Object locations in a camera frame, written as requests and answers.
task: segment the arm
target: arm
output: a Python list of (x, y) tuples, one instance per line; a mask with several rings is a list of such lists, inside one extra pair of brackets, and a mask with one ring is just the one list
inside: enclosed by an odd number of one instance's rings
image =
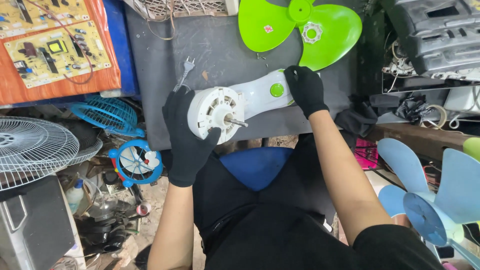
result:
[(207, 162), (220, 138), (213, 128), (207, 138), (197, 138), (189, 129), (187, 113), (195, 96), (186, 87), (171, 92), (162, 108), (170, 134), (172, 167), (168, 168), (168, 191), (150, 254), (148, 270), (191, 269), (193, 260), (193, 193), (198, 171)]
[(320, 77), (307, 67), (284, 71), (293, 99), (312, 126), (325, 184), (348, 242), (364, 229), (392, 221), (372, 185), (338, 131), (324, 103)]
[(393, 224), (328, 111), (314, 112), (308, 119), (325, 184), (348, 242), (352, 245), (368, 227)]
[(148, 257), (148, 270), (192, 268), (192, 187), (168, 184), (167, 197)]

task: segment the circuit board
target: circuit board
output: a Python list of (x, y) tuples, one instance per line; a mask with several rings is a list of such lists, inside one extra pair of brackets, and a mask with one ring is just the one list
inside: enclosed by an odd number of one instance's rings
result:
[(111, 67), (93, 21), (67, 26), (67, 29), (79, 45), (63, 28), (4, 43), (27, 88), (89, 73), (87, 57), (94, 71)]
[[(84, 0), (35, 0), (63, 25), (90, 20)], [(26, 0), (0, 0), (0, 39), (60, 26)]]

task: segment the black shirt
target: black shirt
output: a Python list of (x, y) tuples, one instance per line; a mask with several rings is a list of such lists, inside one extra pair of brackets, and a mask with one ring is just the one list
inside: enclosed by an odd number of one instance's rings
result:
[(220, 232), (205, 269), (444, 270), (409, 228), (377, 225), (363, 230), (352, 247), (297, 208), (257, 206)]

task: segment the white bottle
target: white bottle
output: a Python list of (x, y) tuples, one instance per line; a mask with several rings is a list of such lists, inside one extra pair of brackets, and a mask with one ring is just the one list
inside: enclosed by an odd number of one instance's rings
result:
[(75, 214), (78, 210), (78, 206), (80, 205), (80, 201), (84, 197), (84, 191), (82, 186), (84, 185), (84, 181), (82, 179), (78, 179), (75, 183), (75, 186), (71, 187), (65, 193), (67, 197), (68, 206), (70, 207), (70, 211), (72, 215)]

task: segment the hand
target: hand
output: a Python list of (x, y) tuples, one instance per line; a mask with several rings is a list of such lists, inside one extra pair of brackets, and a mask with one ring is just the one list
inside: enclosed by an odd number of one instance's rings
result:
[(190, 91), (185, 94), (186, 91), (187, 88), (182, 86), (177, 92), (171, 92), (162, 108), (173, 155), (168, 180), (178, 187), (193, 185), (198, 171), (207, 162), (222, 132), (218, 127), (213, 128), (205, 140), (191, 132), (188, 127), (187, 113), (195, 92)]
[(324, 84), (308, 67), (290, 66), (284, 72), (290, 93), (308, 117), (319, 110), (329, 110), (324, 103)]

